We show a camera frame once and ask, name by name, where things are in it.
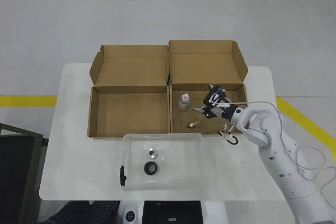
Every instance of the small bottle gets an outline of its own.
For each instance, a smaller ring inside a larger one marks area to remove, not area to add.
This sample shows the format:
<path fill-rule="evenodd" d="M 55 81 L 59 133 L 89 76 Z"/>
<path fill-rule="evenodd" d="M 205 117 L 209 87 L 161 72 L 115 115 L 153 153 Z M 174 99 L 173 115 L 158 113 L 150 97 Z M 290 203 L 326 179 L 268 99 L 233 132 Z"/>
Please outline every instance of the small bottle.
<path fill-rule="evenodd" d="M 188 94 L 184 94 L 180 97 L 179 99 L 179 109 L 180 110 L 185 110 L 188 107 L 189 104 L 189 95 Z"/>

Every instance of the cardboard box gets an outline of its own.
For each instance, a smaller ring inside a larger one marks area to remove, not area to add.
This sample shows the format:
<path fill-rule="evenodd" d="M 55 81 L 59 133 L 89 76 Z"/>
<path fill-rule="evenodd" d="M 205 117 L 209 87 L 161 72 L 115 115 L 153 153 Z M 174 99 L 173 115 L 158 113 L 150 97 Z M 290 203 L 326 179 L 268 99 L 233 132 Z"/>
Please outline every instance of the cardboard box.
<path fill-rule="evenodd" d="M 103 45 L 92 64 L 88 137 L 169 133 L 167 45 Z"/>
<path fill-rule="evenodd" d="M 217 133 L 225 120 L 207 119 L 192 107 L 201 107 L 209 93 L 208 84 L 226 89 L 233 102 L 246 102 L 242 83 L 248 67 L 235 41 L 170 41 L 170 120 L 172 133 Z M 186 110 L 178 108 L 180 96 L 188 93 L 190 103 Z M 201 122 L 198 128 L 186 128 L 190 122 Z"/>

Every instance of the green metal frame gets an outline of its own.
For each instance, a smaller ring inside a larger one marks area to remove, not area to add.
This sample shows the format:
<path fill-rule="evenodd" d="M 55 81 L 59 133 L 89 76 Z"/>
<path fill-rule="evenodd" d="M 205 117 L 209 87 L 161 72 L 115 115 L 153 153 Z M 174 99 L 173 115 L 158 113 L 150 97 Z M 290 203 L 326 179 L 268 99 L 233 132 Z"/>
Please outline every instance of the green metal frame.
<path fill-rule="evenodd" d="M 29 173 L 27 174 L 26 188 L 24 192 L 24 197 L 23 197 L 21 212 L 20 212 L 20 218 L 19 218 L 19 223 L 27 223 L 29 220 L 26 220 L 27 217 L 25 217 L 23 214 L 28 214 L 28 212 L 30 211 L 32 199 L 35 196 L 34 190 L 35 190 L 36 177 L 38 174 L 38 168 L 39 168 L 39 162 L 40 162 L 41 143 L 43 140 L 43 135 L 35 133 L 35 132 L 31 132 L 29 130 L 24 130 L 21 128 L 16 128 L 14 126 L 0 123 L 0 136 L 1 136 L 2 130 L 8 130 L 10 132 L 16 132 L 16 133 L 19 133 L 25 136 L 32 136 L 35 138 L 34 149 L 32 151 L 30 168 L 29 168 Z"/>

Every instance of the transparent plastic bin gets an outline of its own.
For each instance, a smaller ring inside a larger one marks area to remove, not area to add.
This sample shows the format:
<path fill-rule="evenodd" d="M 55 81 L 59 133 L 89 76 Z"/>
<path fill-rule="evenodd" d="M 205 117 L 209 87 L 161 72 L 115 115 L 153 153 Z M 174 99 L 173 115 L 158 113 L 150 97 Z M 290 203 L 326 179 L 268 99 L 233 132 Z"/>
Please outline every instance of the transparent plastic bin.
<path fill-rule="evenodd" d="M 157 157 L 150 158 L 151 149 L 156 150 Z M 198 189 L 202 181 L 202 150 L 203 136 L 199 133 L 126 134 L 121 177 L 123 171 L 127 179 L 122 189 Z M 149 161 L 158 165 L 153 175 L 144 171 Z"/>

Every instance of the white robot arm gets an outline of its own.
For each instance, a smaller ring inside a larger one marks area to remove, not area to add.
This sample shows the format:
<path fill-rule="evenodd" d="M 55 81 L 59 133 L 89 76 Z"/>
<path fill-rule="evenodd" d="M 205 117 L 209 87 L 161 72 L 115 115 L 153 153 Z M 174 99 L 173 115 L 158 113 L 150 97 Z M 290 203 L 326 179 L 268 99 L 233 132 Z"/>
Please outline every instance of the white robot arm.
<path fill-rule="evenodd" d="M 276 111 L 257 110 L 243 105 L 230 104 L 221 108 L 219 104 L 229 104 L 224 89 L 209 86 L 211 91 L 204 99 L 206 108 L 193 108 L 208 118 L 225 118 L 235 125 L 246 137 L 257 144 L 259 156 L 265 168 L 282 191 L 296 224 L 336 224 L 329 206 L 316 188 L 303 154 L 299 153 L 297 143 L 281 127 Z M 249 127 L 251 117 L 256 115 Z"/>

